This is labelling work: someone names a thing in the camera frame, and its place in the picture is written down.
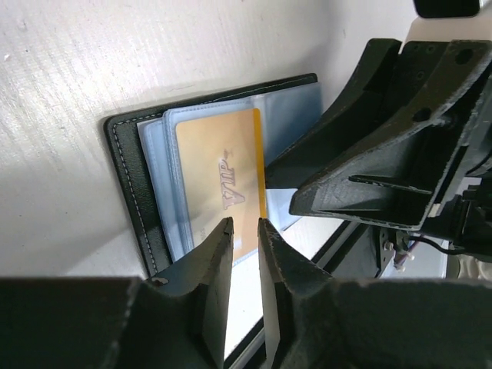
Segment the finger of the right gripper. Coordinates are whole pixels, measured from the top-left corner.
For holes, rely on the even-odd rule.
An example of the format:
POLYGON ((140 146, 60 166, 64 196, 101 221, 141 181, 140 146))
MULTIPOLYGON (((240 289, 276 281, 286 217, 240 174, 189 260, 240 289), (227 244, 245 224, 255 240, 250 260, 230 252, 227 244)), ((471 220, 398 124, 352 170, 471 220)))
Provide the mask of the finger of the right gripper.
POLYGON ((372 38, 347 84, 312 128, 265 169, 268 189, 299 188, 371 133, 389 89, 401 42, 372 38))

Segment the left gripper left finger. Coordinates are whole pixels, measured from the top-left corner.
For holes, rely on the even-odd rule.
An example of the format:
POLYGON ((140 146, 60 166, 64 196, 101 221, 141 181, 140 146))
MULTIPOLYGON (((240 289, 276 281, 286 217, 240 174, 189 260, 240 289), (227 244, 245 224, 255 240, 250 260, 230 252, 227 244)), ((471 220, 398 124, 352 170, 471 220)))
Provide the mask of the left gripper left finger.
POLYGON ((3 368, 220 368, 234 223, 155 275, 3 278, 3 368))

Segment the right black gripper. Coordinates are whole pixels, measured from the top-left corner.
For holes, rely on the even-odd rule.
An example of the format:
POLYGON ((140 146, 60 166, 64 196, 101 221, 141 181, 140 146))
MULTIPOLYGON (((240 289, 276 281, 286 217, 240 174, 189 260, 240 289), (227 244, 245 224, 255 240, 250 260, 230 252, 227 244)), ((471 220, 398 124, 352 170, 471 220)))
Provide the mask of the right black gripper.
POLYGON ((406 44, 371 39, 288 150, 290 212, 450 241, 491 259, 491 8, 417 1, 406 44))

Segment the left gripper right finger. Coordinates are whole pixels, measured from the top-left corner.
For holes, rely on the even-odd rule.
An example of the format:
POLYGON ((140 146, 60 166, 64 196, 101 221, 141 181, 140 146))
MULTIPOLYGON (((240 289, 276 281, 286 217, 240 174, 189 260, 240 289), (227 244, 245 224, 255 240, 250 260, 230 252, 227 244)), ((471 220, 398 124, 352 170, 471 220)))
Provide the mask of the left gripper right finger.
POLYGON ((270 368, 489 368, 491 284, 333 278, 258 222, 270 368))

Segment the gold VIP card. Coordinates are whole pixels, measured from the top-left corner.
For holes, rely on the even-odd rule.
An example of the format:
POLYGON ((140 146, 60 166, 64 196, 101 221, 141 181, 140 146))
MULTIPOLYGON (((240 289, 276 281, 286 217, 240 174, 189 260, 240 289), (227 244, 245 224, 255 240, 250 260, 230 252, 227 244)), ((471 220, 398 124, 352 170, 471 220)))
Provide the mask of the gold VIP card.
POLYGON ((238 262, 257 248, 258 219, 267 214, 261 113, 249 108, 188 119, 176 135, 193 244, 232 218, 238 262))

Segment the black card holder wallet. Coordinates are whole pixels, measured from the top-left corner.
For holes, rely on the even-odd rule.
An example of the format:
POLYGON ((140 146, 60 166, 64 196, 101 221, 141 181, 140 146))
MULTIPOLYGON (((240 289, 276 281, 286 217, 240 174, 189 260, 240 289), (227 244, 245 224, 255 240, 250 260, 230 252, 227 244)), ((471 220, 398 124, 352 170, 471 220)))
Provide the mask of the black card holder wallet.
POLYGON ((138 137, 138 124, 161 118, 172 108, 246 98, 260 93, 309 85, 316 81, 317 75, 309 73, 172 101, 112 115, 106 119, 103 130, 148 276, 152 277, 163 271, 172 264, 172 260, 161 226, 151 176, 138 137))

